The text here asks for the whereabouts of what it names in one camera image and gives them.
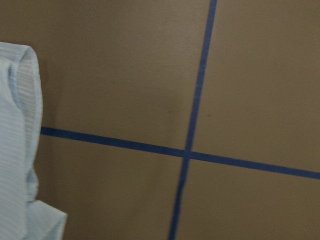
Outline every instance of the light blue striped shirt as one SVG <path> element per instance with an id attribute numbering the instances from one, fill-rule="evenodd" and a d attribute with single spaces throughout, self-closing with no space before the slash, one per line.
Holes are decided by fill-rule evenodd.
<path id="1" fill-rule="evenodd" d="M 39 200 L 33 163 L 42 120 L 36 53 L 0 42 L 0 240 L 60 240 L 67 215 Z"/>

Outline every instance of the brown wall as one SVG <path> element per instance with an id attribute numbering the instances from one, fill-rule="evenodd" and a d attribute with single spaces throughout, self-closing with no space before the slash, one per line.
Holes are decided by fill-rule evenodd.
<path id="1" fill-rule="evenodd" d="M 185 146 L 209 0 L 1 1 L 39 58 L 44 127 Z M 220 0 L 193 150 L 320 172 L 320 1 Z M 165 240 L 181 159 L 41 136 L 65 240 Z M 316 179 L 191 160 L 177 240 L 320 236 Z"/>

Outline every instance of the blue tape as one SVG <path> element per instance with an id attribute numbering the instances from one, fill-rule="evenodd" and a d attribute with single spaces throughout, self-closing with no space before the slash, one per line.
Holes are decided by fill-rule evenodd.
<path id="1" fill-rule="evenodd" d="M 121 139 L 116 139 L 111 137 L 97 136 L 97 135 L 91 135 L 86 133 L 79 133 L 75 131 L 55 129 L 51 127 L 42 127 L 40 133 L 42 135 L 47 135 L 52 137 L 71 139 L 71 140 L 83 141 L 83 142 L 94 143 L 94 144 L 102 144 L 102 145 L 114 146 L 114 147 L 125 148 L 125 149 L 133 149 L 133 150 L 144 151 L 144 152 L 155 153 L 155 154 L 164 154 L 164 155 L 175 156 L 175 157 L 183 157 L 185 152 L 184 150 L 175 149 L 171 147 L 157 146 L 157 145 L 146 144 L 141 142 L 127 141 L 127 140 L 121 140 Z"/>
<path id="2" fill-rule="evenodd" d="M 247 169 L 268 171 L 268 172 L 278 173 L 278 174 L 293 175 L 293 176 L 310 178 L 310 179 L 320 179 L 320 172 L 307 171 L 307 170 L 301 170 L 301 169 L 296 169 L 291 167 L 254 162 L 254 161 L 240 160 L 240 159 L 210 155 L 210 154 L 200 153 L 200 152 L 192 152 L 191 159 L 210 162 L 210 163 L 216 163 L 216 164 L 236 166 L 236 167 L 247 168 Z"/>
<path id="3" fill-rule="evenodd" d="M 77 140 L 77 141 L 94 143 L 94 144 L 102 144 L 102 145 L 108 145 L 108 146 L 125 148 L 125 149 L 133 149 L 133 150 L 138 150 L 143 152 L 163 154 L 163 155 L 180 157 L 180 158 L 184 157 L 184 153 L 185 153 L 185 151 L 181 149 L 151 145 L 151 144 L 135 142 L 135 141 L 121 140 L 121 139 L 116 139 L 111 137 L 91 135 L 86 133 L 79 133 L 75 131 L 55 129 L 51 127 L 42 127 L 41 134 L 46 136 L 51 136 L 51 137 Z M 307 171 L 307 170 L 301 170 L 301 169 L 290 168 L 285 166 L 277 166 L 277 165 L 265 164 L 265 163 L 254 162 L 254 161 L 247 161 L 247 160 L 235 159 L 235 158 L 230 158 L 225 156 L 216 156 L 216 155 L 211 155 L 211 154 L 206 154 L 201 152 L 191 152 L 189 157 L 190 159 L 204 161 L 204 162 L 224 164 L 224 165 L 230 165 L 230 166 L 235 166 L 240 168 L 268 171 L 273 173 L 287 174 L 287 175 L 292 175 L 297 177 L 320 180 L 320 172 L 315 172 L 315 171 Z"/>
<path id="4" fill-rule="evenodd" d="M 175 202 L 173 207 L 173 214 L 171 219 L 168 240 L 174 240 L 177 234 L 179 217 L 181 212 L 182 196 L 183 196 L 184 187 L 187 181 L 190 156 L 192 151 L 192 145 L 194 142 L 196 126 L 197 126 L 197 118 L 199 113 L 201 93 L 204 85 L 207 59 L 209 54 L 211 35 L 212 35 L 215 13 L 216 13 L 216 5 L 217 5 L 217 0 L 210 1 L 209 13 L 206 21 L 204 40 L 202 45 L 202 53 L 201 53 L 200 64 L 199 64 L 198 75 L 197 75 L 194 97 L 193 97 L 193 103 L 192 103 L 191 117 L 189 121 L 189 128 L 188 128 L 188 133 L 187 133 L 187 138 L 185 143 L 185 152 L 182 160 L 179 183 L 176 191 L 176 197 L 175 197 Z"/>

